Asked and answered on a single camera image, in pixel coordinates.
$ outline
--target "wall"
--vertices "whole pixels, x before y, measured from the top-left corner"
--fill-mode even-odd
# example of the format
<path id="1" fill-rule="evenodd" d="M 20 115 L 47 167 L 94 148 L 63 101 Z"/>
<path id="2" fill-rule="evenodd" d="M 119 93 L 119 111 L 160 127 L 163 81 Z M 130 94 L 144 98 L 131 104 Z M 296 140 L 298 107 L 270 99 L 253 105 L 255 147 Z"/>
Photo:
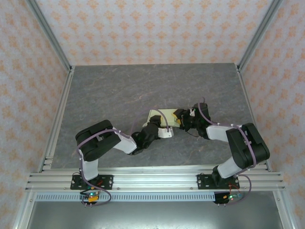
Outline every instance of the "wall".
<path id="1" fill-rule="evenodd" d="M 284 0 L 243 71 L 271 165 L 284 172 L 294 213 L 305 225 L 305 5 Z"/>
<path id="2" fill-rule="evenodd" d="M 72 65 L 239 63 L 272 0 L 38 0 Z"/>
<path id="3" fill-rule="evenodd" d="M 12 227 L 66 71 L 24 0 L 0 3 L 0 228 Z"/>

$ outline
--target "gray marble tabletop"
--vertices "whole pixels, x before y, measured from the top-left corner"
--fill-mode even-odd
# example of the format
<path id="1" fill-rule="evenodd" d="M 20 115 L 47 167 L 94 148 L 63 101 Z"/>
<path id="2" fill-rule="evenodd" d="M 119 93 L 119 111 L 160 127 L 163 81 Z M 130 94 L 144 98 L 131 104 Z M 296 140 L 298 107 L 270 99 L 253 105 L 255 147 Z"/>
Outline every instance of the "gray marble tabletop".
<path id="1" fill-rule="evenodd" d="M 243 124 L 251 115 L 233 63 L 77 66 L 65 107 L 52 168 L 78 168 L 75 135 L 102 120 L 129 134 L 144 108 L 190 108 L 206 98 L 211 119 Z M 135 125 L 140 131 L 148 117 Z M 197 135 L 196 130 L 190 133 Z M 112 149 L 99 167 L 219 164 L 231 156 L 227 143 L 174 128 L 174 137 L 154 141 L 136 156 Z"/>

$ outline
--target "white object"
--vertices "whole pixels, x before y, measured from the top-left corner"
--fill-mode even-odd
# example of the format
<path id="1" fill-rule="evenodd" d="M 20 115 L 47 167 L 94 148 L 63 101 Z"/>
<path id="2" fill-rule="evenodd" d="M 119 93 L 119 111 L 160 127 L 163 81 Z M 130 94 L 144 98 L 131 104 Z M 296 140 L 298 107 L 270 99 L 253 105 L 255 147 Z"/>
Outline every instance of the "white object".
<path id="1" fill-rule="evenodd" d="M 135 143 L 135 141 L 132 137 L 126 138 L 116 132 L 115 132 L 115 134 L 117 136 L 119 136 L 121 141 L 118 144 L 116 144 L 113 148 L 119 149 L 126 154 L 131 154 L 137 148 L 137 144 Z"/>
<path id="2" fill-rule="evenodd" d="M 98 176 L 99 171 L 97 170 L 99 160 L 85 161 L 82 160 L 82 170 L 86 180 L 91 180 Z"/>
<path id="3" fill-rule="evenodd" d="M 222 178 L 228 178 L 242 171 L 242 169 L 234 162 L 233 157 L 230 157 L 228 160 L 219 165 L 217 170 Z"/>
<path id="4" fill-rule="evenodd" d="M 169 128 L 169 132 L 167 132 L 167 128 L 159 128 L 158 137 L 160 138 L 169 138 L 173 136 L 173 128 Z"/>
<path id="5" fill-rule="evenodd" d="M 206 132 L 211 140 L 220 140 L 223 142 L 228 142 L 226 131 L 232 129 L 233 127 L 227 127 L 222 125 L 210 125 L 207 127 Z"/>
<path id="6" fill-rule="evenodd" d="M 190 110 L 190 116 L 195 117 L 195 110 L 194 109 Z"/>

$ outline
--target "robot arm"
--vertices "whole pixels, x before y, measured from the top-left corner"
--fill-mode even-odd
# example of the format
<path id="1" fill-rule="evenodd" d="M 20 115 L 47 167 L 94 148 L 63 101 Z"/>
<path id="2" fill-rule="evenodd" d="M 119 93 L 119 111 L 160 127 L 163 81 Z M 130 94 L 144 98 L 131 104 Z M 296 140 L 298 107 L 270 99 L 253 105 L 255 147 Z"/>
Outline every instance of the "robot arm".
<path id="1" fill-rule="evenodd" d="M 207 104 L 201 103 L 200 109 L 204 116 L 210 120 Z M 253 157 L 241 133 L 230 126 L 212 125 L 207 122 L 201 116 L 198 104 L 195 104 L 192 109 L 177 109 L 174 111 L 173 116 L 180 129 L 188 131 L 191 128 L 195 128 L 198 134 L 205 139 L 228 142 L 232 157 L 216 166 L 212 172 L 212 179 L 217 187 L 223 187 L 230 177 L 254 164 Z M 270 156 L 269 150 L 254 124 L 247 123 L 239 127 L 251 143 L 257 163 L 267 160 Z M 75 137 L 77 144 L 106 129 L 115 129 L 109 120 L 104 120 L 80 131 Z M 119 149 L 129 155 L 136 155 L 142 152 L 143 149 L 148 148 L 154 140 L 172 136 L 172 128 L 170 128 L 170 131 L 161 128 L 161 117 L 159 115 L 151 117 L 147 126 L 140 132 L 133 133 L 131 137 L 115 132 L 102 134 L 80 148 L 80 153 L 83 155 L 82 167 L 85 178 L 91 180 L 98 176 L 98 158 L 111 148 Z"/>
<path id="2" fill-rule="evenodd" d="M 203 115 L 208 120 L 211 120 L 207 104 L 201 103 L 200 109 Z M 220 140 L 229 143 L 232 157 L 216 166 L 212 172 L 212 179 L 217 187 L 226 184 L 228 178 L 254 164 L 250 150 L 239 130 L 232 126 L 210 124 L 200 114 L 198 104 L 195 104 L 192 109 L 178 109 L 174 112 L 174 116 L 176 122 L 180 124 L 180 129 L 188 131 L 194 128 L 198 131 L 199 136 L 205 139 Z M 254 124 L 247 123 L 239 125 L 239 127 L 250 142 L 256 162 L 259 163 L 267 160 L 270 157 L 269 149 Z"/>
<path id="3" fill-rule="evenodd" d="M 136 155 L 143 149 L 147 149 L 154 140 L 172 137 L 173 129 L 169 128 L 167 131 L 167 129 L 161 128 L 160 124 L 161 116 L 155 115 L 150 118 L 149 123 L 141 132 L 135 132 L 131 137 L 117 132 L 107 132 L 81 146 L 82 169 L 86 180 L 92 180 L 98 176 L 98 159 L 110 149 L 115 148 L 128 155 Z M 77 145 L 98 132 L 111 129 L 116 130 L 109 120 L 90 126 L 75 136 Z"/>

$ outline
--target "metal rail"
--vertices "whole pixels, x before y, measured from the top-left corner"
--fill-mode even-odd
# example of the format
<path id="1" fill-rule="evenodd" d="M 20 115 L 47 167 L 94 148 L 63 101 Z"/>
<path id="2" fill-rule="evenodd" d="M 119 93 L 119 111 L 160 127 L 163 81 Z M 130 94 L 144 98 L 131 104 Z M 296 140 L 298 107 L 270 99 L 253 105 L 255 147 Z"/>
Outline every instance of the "metal rail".
<path id="1" fill-rule="evenodd" d="M 283 0 L 273 0 L 271 3 L 266 15 L 264 16 L 261 24 L 258 26 L 257 31 L 255 32 L 252 40 L 249 43 L 249 46 L 247 47 L 242 59 L 240 60 L 240 63 L 237 65 L 238 71 L 242 71 L 243 68 L 246 66 L 247 62 L 249 61 L 250 57 L 252 56 L 256 46 L 258 45 L 259 41 L 264 35 L 264 32 L 266 31 L 268 25 L 270 24 L 272 18 L 277 12 L 277 9 L 281 5 Z"/>
<path id="2" fill-rule="evenodd" d="M 196 175 L 211 174 L 215 166 L 103 168 L 99 169 L 99 174 L 114 175 L 112 192 L 211 192 L 220 190 L 199 190 Z M 71 175 L 77 171 L 76 169 L 47 169 L 42 173 L 32 173 L 26 185 L 26 191 L 71 192 Z M 266 164 L 257 165 L 244 174 L 250 177 L 253 191 L 285 189 L 282 174 L 268 172 Z M 239 177 L 239 181 L 242 190 L 249 189 L 249 182 L 245 177 Z"/>

